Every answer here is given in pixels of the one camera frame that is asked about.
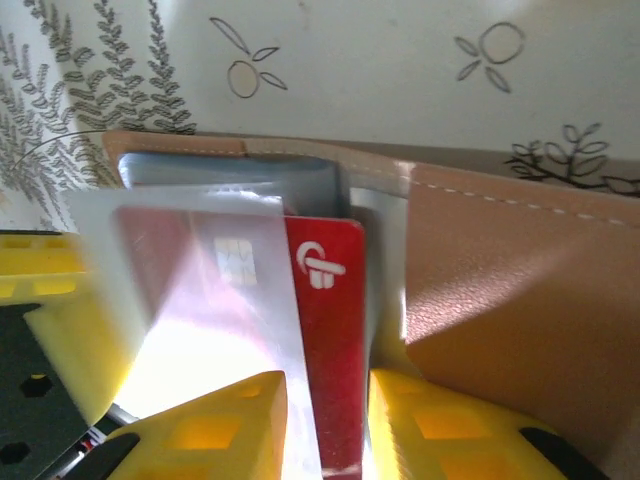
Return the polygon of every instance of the tan leather wallet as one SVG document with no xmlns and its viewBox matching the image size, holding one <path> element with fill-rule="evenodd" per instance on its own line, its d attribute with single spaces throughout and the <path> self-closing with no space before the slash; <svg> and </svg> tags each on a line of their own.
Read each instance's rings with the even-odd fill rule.
<svg viewBox="0 0 640 480">
<path fill-rule="evenodd" d="M 299 140 L 109 132 L 124 152 L 334 160 L 409 199 L 406 353 L 429 380 L 640 471 L 640 202 Z M 385 339 L 389 345 L 397 338 Z"/>
</svg>

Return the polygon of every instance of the card logo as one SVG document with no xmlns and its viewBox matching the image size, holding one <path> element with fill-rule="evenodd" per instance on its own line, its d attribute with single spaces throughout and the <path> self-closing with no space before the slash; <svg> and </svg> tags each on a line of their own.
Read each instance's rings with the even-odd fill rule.
<svg viewBox="0 0 640 480">
<path fill-rule="evenodd" d="M 320 258 L 309 257 L 315 252 Z M 309 276 L 309 283 L 316 290 L 333 288 L 336 275 L 344 275 L 347 269 L 344 265 L 325 260 L 324 248 L 318 242 L 304 242 L 296 252 L 296 260 L 300 270 Z"/>
</svg>

